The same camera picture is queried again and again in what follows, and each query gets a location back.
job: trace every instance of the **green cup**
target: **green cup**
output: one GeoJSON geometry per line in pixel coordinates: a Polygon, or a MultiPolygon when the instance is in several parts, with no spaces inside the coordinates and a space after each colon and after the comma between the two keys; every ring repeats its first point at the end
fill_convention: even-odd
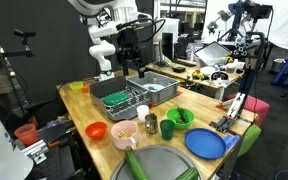
{"type": "Polygon", "coordinates": [[[175,128],[175,123],[172,120],[163,120],[160,123],[162,138],[169,141],[173,138],[173,131],[175,128]]]}

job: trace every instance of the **green bowl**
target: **green bowl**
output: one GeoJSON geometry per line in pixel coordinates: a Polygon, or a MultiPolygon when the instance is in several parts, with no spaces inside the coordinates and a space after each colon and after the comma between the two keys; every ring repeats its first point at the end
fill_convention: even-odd
{"type": "Polygon", "coordinates": [[[194,114],[192,113],[192,111],[185,109],[185,108],[182,108],[182,109],[184,110],[188,123],[178,123],[178,120],[181,117],[178,111],[178,108],[172,108],[166,112],[167,119],[174,121],[175,129],[178,129],[178,130],[187,129],[194,121],[194,114]]]}

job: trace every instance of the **orange bowl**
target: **orange bowl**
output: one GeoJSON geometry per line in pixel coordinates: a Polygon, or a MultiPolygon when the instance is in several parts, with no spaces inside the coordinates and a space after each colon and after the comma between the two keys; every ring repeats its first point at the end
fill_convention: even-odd
{"type": "Polygon", "coordinates": [[[95,122],[87,126],[85,133],[93,140],[101,139],[106,131],[107,125],[104,122],[95,122]]]}

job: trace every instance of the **wooden table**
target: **wooden table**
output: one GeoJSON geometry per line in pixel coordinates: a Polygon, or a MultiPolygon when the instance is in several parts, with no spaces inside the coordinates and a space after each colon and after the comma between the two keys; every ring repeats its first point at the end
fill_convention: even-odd
{"type": "MultiPolygon", "coordinates": [[[[196,67],[187,67],[187,66],[184,66],[181,64],[173,63],[169,60],[167,60],[167,62],[170,63],[171,66],[186,68],[186,72],[176,73],[176,72],[173,72],[173,70],[170,67],[159,67],[157,65],[154,65],[153,63],[150,63],[150,64],[146,65],[145,67],[146,67],[146,70],[154,71],[154,72],[164,74],[167,76],[171,76],[171,77],[177,78],[179,80],[183,80],[183,81],[187,79],[187,76],[192,76],[193,72],[196,71],[196,67]]],[[[229,80],[231,82],[238,80],[240,77],[241,76],[239,74],[229,74],[229,80]]],[[[218,99],[218,100],[223,99],[225,88],[219,87],[219,86],[217,86],[213,83],[210,83],[208,81],[194,80],[192,78],[190,79],[190,82],[197,83],[197,84],[209,87],[209,88],[216,89],[215,99],[218,99]]]]}
{"type": "MultiPolygon", "coordinates": [[[[136,72],[130,70],[130,76],[135,75],[136,72]]],[[[168,109],[176,107],[177,105],[182,106],[183,108],[189,108],[194,112],[195,121],[192,123],[192,128],[206,128],[211,131],[214,131],[214,128],[210,127],[208,124],[211,121],[218,122],[223,115],[226,114],[225,111],[215,108],[215,106],[220,102],[218,100],[206,97],[204,95],[186,90],[179,87],[179,91],[183,92],[177,97],[174,97],[158,106],[155,106],[150,109],[151,113],[155,113],[158,117],[158,121],[161,121],[166,118],[165,113],[168,109]]],[[[66,84],[61,87],[60,96],[67,107],[69,114],[71,115],[73,122],[83,139],[83,142],[93,159],[93,162],[96,165],[96,168],[102,177],[103,180],[110,179],[112,173],[114,172],[117,165],[124,159],[124,151],[117,149],[114,144],[110,134],[111,127],[115,122],[112,122],[107,119],[107,117],[102,114],[93,104],[89,94],[83,94],[80,91],[72,91],[69,88],[69,85],[66,84]],[[107,124],[107,131],[103,139],[101,140],[90,140],[89,137],[85,134],[85,128],[96,121],[103,121],[107,124]]],[[[242,117],[252,121],[255,117],[253,113],[248,111],[243,111],[242,117]]],[[[166,145],[175,147],[184,153],[186,153],[195,164],[200,168],[202,176],[204,179],[210,179],[214,173],[221,167],[224,161],[228,161],[234,154],[234,149],[239,149],[238,146],[233,147],[231,150],[226,152],[225,156],[217,160],[205,160],[198,158],[193,155],[186,148],[184,144],[184,135],[187,130],[175,131],[174,137],[171,141],[162,140],[160,131],[156,134],[149,135],[145,132],[144,124],[139,125],[139,142],[137,144],[138,148],[142,148],[149,145],[166,145]]],[[[243,136],[247,129],[249,128],[250,123],[242,120],[237,120],[231,130],[237,134],[243,136]]],[[[224,137],[225,134],[218,133],[221,137],[224,137]]],[[[234,157],[231,158],[235,163],[238,150],[235,151],[234,157]]]]}

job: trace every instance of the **orange cup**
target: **orange cup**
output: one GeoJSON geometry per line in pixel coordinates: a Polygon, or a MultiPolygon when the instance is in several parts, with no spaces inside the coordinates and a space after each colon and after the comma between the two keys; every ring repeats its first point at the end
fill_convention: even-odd
{"type": "Polygon", "coordinates": [[[26,124],[17,128],[14,134],[25,146],[30,146],[39,139],[34,124],[26,124]]]}
{"type": "Polygon", "coordinates": [[[89,86],[83,86],[82,87],[82,92],[83,93],[89,93],[90,92],[90,87],[89,86]]]}

